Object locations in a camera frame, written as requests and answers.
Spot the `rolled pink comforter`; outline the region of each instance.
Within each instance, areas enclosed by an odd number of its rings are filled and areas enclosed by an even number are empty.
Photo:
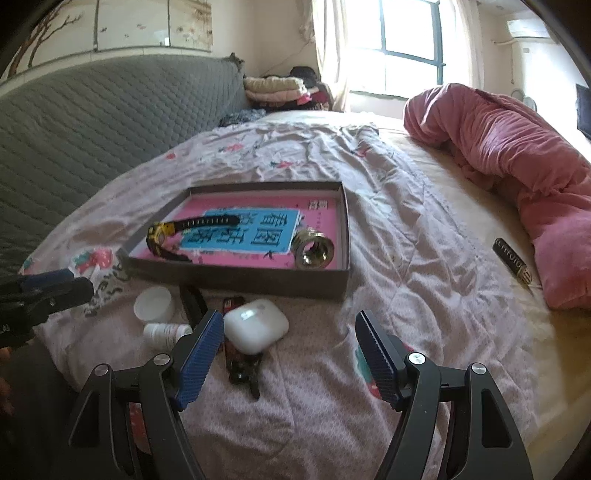
[[[591,308],[591,168],[574,147],[519,101],[457,83],[410,99],[404,126],[516,204],[548,306]]]

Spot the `black and gold lighter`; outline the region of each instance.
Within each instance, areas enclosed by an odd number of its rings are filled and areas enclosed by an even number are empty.
[[[521,259],[515,250],[502,238],[497,238],[492,246],[499,258],[511,269],[517,278],[523,283],[529,285],[532,281],[531,273],[527,270],[527,265]]]

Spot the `blue label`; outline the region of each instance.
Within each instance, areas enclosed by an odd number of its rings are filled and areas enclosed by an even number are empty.
[[[208,210],[203,216],[237,215],[238,227],[194,228],[183,232],[181,248],[211,251],[279,253],[290,250],[300,211],[285,208]]]

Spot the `window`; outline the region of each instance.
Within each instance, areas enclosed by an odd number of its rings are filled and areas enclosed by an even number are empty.
[[[443,84],[439,1],[348,0],[351,90],[410,98]]]

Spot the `gray box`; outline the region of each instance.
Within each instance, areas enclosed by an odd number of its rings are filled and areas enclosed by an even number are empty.
[[[337,199],[340,268],[335,270],[296,270],[276,268],[196,265],[182,261],[145,260],[130,257],[134,248],[145,243],[148,228],[160,222],[187,197],[210,193],[236,192],[330,193]],[[189,188],[167,203],[137,230],[117,252],[117,257],[130,275],[168,284],[192,284],[211,290],[230,290],[286,297],[341,300],[349,279],[349,218],[343,185],[338,181],[279,181],[204,185]]]

